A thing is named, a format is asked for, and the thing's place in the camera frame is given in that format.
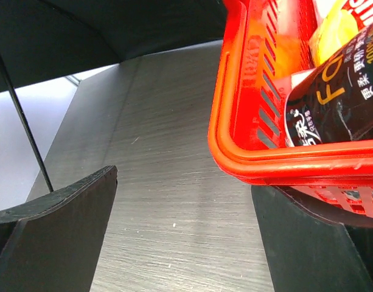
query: yellow snack package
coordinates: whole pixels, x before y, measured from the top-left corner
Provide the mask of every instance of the yellow snack package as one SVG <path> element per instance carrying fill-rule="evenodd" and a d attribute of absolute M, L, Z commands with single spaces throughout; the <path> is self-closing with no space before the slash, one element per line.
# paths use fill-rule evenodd
<path fill-rule="evenodd" d="M 309 40 L 315 66 L 327 61 L 358 32 L 373 23 L 373 0 L 336 0 Z"/>

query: umbrella canopy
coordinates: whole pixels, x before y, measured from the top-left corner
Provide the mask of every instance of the umbrella canopy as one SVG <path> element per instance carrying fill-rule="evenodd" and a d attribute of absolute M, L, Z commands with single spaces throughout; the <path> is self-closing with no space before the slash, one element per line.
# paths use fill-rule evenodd
<path fill-rule="evenodd" d="M 0 0 L 0 52 L 20 87 L 217 40 L 225 19 L 221 0 Z"/>

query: brushed metal panel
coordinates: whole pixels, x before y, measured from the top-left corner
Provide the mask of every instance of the brushed metal panel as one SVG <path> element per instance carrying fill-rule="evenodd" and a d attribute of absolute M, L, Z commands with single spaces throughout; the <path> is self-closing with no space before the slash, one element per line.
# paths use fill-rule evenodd
<path fill-rule="evenodd" d="M 93 292 L 273 291 L 250 187 L 207 147 L 219 56 L 220 43 L 149 55 L 78 89 L 46 163 L 59 186 L 119 169 Z"/>

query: shopping basket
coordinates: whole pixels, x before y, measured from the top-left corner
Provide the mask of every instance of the shopping basket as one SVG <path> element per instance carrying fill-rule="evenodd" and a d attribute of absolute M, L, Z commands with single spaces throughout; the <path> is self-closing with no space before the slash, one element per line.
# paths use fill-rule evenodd
<path fill-rule="evenodd" d="M 224 3 L 228 18 L 208 131 L 216 163 L 248 184 L 292 186 L 373 218 L 373 140 L 285 147 L 282 113 L 290 88 L 282 81 L 312 67 L 312 0 Z"/>

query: snack bag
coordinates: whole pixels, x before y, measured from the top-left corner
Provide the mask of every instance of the snack bag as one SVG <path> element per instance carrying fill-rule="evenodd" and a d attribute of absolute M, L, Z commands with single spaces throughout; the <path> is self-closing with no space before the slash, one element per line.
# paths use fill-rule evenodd
<path fill-rule="evenodd" d="M 282 77 L 274 80 L 274 85 L 277 88 L 282 99 L 286 99 L 291 93 L 293 88 L 300 84 L 305 78 L 307 78 L 315 69 L 308 69 L 296 72 L 286 77 Z"/>
<path fill-rule="evenodd" d="M 287 145 L 373 139 L 373 24 L 290 93 Z"/>
<path fill-rule="evenodd" d="M 313 7 L 315 8 L 316 22 L 318 23 L 318 26 L 320 26 L 322 21 L 327 17 L 334 2 L 334 0 L 313 0 Z"/>
<path fill-rule="evenodd" d="M 336 0 L 309 41 L 315 66 L 323 64 L 362 28 L 372 23 L 373 0 Z"/>

